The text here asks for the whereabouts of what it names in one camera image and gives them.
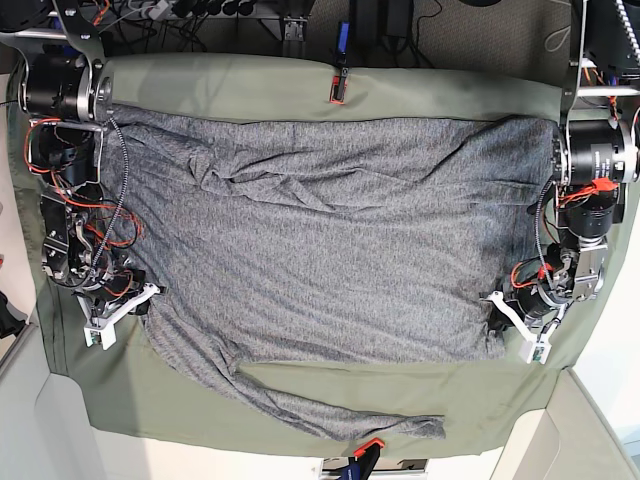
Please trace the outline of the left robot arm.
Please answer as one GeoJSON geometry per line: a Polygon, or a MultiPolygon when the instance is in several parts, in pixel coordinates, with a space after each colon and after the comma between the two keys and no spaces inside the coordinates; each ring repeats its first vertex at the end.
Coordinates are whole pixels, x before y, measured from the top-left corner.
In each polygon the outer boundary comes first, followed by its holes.
{"type": "Polygon", "coordinates": [[[514,329],[540,362],[571,307],[599,294],[607,235],[622,222],[626,187],[639,179],[639,115],[618,107],[639,94],[639,4],[573,1],[569,66],[562,84],[552,175],[528,211],[534,227],[556,228],[549,244],[517,263],[485,296],[488,329],[514,329]]]}

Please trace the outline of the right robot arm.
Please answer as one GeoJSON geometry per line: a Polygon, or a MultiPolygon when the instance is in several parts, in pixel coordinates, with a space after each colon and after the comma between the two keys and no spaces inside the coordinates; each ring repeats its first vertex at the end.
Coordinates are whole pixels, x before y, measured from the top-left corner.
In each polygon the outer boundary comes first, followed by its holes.
{"type": "Polygon", "coordinates": [[[121,319],[145,314],[164,291],[126,253],[143,225],[124,205],[130,158],[97,30],[109,8],[100,1],[86,18],[77,1],[1,4],[1,42],[24,61],[17,92],[29,117],[23,160],[44,183],[41,265],[77,298],[87,345],[103,349],[115,343],[121,319]]]}

